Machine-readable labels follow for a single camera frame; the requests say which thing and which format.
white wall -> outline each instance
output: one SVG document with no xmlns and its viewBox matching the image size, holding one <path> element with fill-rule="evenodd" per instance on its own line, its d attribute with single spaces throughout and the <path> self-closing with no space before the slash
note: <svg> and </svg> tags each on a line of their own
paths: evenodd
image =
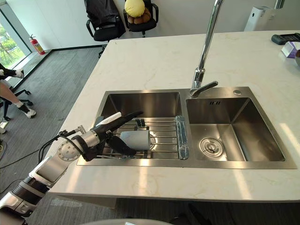
<svg viewBox="0 0 300 225">
<path fill-rule="evenodd" d="M 159 7 L 159 22 L 147 37 L 205 33 L 214 0 L 152 0 Z M 7 0 L 29 34 L 45 49 L 99 45 L 85 27 L 83 0 Z M 114 0 L 121 13 L 124 0 Z M 224 0 L 216 32 L 243 31 L 252 6 L 273 7 L 275 0 Z M 300 0 L 286 0 L 267 30 L 300 30 Z M 122 38 L 138 38 L 126 32 Z"/>
</svg>

floor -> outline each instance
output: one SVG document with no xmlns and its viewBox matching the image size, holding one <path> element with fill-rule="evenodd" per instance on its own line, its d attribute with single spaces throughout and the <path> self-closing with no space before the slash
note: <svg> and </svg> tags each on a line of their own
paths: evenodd
<svg viewBox="0 0 300 225">
<path fill-rule="evenodd" d="M 51 50 L 45 51 L 44 55 L 40 55 L 37 52 L 32 52 L 30 55 L 28 55 L 25 59 L 23 59 L 14 69 L 20 69 L 23 68 L 24 75 L 27 76 L 27 74 L 34 69 L 34 67 L 39 64 L 49 53 Z M 21 79 L 17 77 L 9 77 L 6 79 L 12 87 L 16 86 Z"/>
<path fill-rule="evenodd" d="M 1 139 L 7 143 L 7 150 L 0 161 L 0 166 L 33 152 L 57 134 L 96 65 L 99 51 L 100 48 L 89 48 L 52 52 L 21 85 L 19 90 L 26 88 L 31 91 L 32 94 L 28 98 L 34 103 L 32 108 L 37 111 L 37 115 L 33 119 L 27 119 L 14 106 L 9 108 L 8 116 L 12 119 L 6 126 L 7 133 L 1 135 Z M 1 169 L 0 191 L 11 181 L 25 178 L 37 162 L 38 156 L 35 153 Z M 188 210 L 188 203 L 191 202 L 118 199 L 116 208 L 109 209 L 46 195 L 27 221 L 29 225 L 79 225 L 101 219 L 131 216 L 168 222 L 180 213 L 186 213 L 191 223 L 196 225 L 195 218 Z M 194 202 L 193 204 L 212 225 L 300 224 L 300 203 Z"/>
</svg>

drain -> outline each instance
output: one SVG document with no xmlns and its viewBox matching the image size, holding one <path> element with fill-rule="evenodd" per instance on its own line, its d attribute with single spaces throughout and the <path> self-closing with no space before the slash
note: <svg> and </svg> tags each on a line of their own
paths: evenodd
<svg viewBox="0 0 300 225">
<path fill-rule="evenodd" d="M 209 157 L 219 157 L 223 153 L 223 145 L 214 138 L 204 138 L 200 142 L 201 151 Z"/>
</svg>

faucet handle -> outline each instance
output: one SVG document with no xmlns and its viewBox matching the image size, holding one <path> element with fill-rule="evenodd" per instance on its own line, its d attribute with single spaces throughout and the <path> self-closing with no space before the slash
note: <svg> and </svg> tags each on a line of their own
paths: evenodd
<svg viewBox="0 0 300 225">
<path fill-rule="evenodd" d="M 215 87 L 215 86 L 217 86 L 217 85 L 218 85 L 218 82 L 217 82 L 217 81 L 213 81 L 213 82 L 211 82 L 211 83 L 208 83 L 208 84 L 206 84 L 206 85 L 204 85 L 204 86 L 202 86 L 202 87 L 200 87 L 200 88 L 191 90 L 190 96 L 193 97 L 193 98 L 198 97 L 199 94 L 200 94 L 201 92 L 203 92 L 203 91 L 205 91 L 205 90 L 208 90 L 208 89 L 210 89 L 210 88 L 213 88 L 213 87 Z"/>
</svg>

fire extinguisher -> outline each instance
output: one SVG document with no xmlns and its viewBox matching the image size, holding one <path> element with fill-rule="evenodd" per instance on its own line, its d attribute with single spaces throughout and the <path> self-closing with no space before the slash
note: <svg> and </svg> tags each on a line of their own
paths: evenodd
<svg viewBox="0 0 300 225">
<path fill-rule="evenodd" d="M 39 45 L 38 41 L 36 39 L 34 39 L 35 37 L 30 36 L 29 40 L 32 43 L 33 47 L 36 49 L 36 51 L 40 54 L 40 55 L 44 55 L 45 51 L 43 50 L 43 48 Z"/>
</svg>

